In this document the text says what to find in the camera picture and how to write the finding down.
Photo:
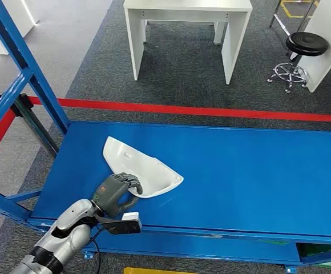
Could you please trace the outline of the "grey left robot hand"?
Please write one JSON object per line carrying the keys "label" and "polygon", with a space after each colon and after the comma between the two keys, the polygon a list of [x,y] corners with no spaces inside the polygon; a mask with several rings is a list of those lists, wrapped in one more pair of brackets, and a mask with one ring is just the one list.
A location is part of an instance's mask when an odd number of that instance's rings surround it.
{"label": "grey left robot hand", "polygon": [[129,188],[135,188],[141,195],[143,188],[138,177],[125,172],[112,174],[99,185],[94,193],[91,202],[98,209],[109,217],[116,217],[134,206],[138,201],[138,196],[132,195],[122,204],[118,202]]}

